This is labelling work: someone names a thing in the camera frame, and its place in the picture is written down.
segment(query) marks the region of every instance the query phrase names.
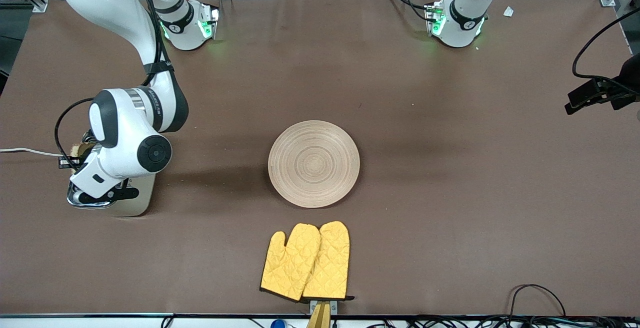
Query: quilted fabric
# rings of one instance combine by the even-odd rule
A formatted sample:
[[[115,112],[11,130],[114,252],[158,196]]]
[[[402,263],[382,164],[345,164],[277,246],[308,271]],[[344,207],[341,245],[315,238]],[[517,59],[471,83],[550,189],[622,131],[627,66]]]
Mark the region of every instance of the quilted fabric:
[[[299,301],[320,249],[320,232],[311,224],[298,223],[285,246],[285,233],[271,237],[262,272],[260,290]]]
[[[302,296],[305,298],[345,299],[349,270],[349,232],[342,222],[320,228],[320,251]]]

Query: oven mitt thumb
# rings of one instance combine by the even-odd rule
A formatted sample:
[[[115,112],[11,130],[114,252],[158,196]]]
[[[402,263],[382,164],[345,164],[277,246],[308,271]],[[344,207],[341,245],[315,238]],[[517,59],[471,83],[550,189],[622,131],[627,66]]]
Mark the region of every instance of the oven mitt thumb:
[[[288,242],[285,239],[284,232],[271,237],[260,290],[297,302],[320,249],[320,232],[311,224],[298,223]]]
[[[330,222],[320,228],[320,251],[302,293],[305,301],[353,299],[346,296],[349,250],[349,232],[342,222]]]

